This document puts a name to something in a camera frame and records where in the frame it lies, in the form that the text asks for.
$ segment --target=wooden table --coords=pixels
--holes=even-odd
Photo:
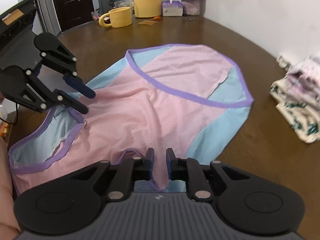
[[[104,29],[92,22],[63,33],[59,39],[78,58],[77,69],[84,82],[124,57],[127,49],[167,43],[204,44],[236,61],[254,103],[248,120],[219,160],[298,192],[306,205],[298,232],[306,239],[320,239],[320,142],[301,142],[276,110],[269,88],[284,71],[254,43],[217,23],[195,19],[188,22],[168,17],[152,26],[138,25],[140,20],[134,20],[118,29]],[[10,145],[33,132],[44,117],[21,107]]]

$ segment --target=tissue box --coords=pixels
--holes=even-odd
[[[183,6],[179,1],[162,1],[162,16],[182,16]]]

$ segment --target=metal screw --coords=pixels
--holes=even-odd
[[[211,193],[206,190],[199,190],[195,193],[197,198],[209,198],[211,196]]]
[[[120,199],[120,198],[122,198],[123,196],[124,196],[123,193],[120,192],[120,191],[111,191],[111,192],[109,192],[109,194],[108,194],[108,197],[109,197],[110,199]]]

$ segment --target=underwear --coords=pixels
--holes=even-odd
[[[237,64],[204,45],[128,50],[88,84],[89,112],[58,106],[9,150],[18,194],[100,160],[155,150],[155,190],[167,190],[166,149],[209,164],[248,117],[253,102]]]

